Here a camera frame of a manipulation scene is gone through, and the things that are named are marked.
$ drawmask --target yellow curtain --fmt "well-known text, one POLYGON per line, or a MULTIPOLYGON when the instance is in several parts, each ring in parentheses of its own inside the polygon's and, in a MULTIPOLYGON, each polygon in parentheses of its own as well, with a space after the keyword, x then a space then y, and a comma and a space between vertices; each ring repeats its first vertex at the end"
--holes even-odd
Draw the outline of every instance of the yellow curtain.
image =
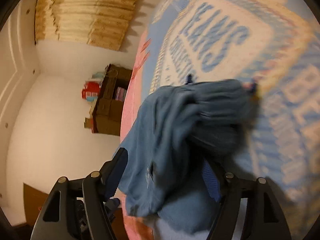
POLYGON ((76 41, 119 50, 137 0, 38 0, 36 40, 76 41))

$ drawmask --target silver bolt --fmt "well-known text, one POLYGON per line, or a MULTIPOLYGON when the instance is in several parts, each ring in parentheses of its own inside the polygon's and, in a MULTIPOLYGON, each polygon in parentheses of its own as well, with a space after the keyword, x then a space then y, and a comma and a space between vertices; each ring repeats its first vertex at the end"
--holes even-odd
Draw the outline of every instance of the silver bolt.
POLYGON ((93 171, 91 173, 91 177, 93 177, 93 178, 96 178, 96 177, 99 177, 99 176, 100 176, 100 172, 98 172, 98 171, 93 171))
POLYGON ((266 182, 267 182, 265 178, 259 178, 258 181, 261 184, 266 184, 266 182))
POLYGON ((226 172, 226 174, 224 174, 226 176, 227 179, 232 179, 234 177, 232 172, 226 172))
POLYGON ((61 177, 61 178, 58 179, 58 182, 59 183, 64 183, 64 182, 66 182, 66 180, 67 180, 66 177, 61 177))

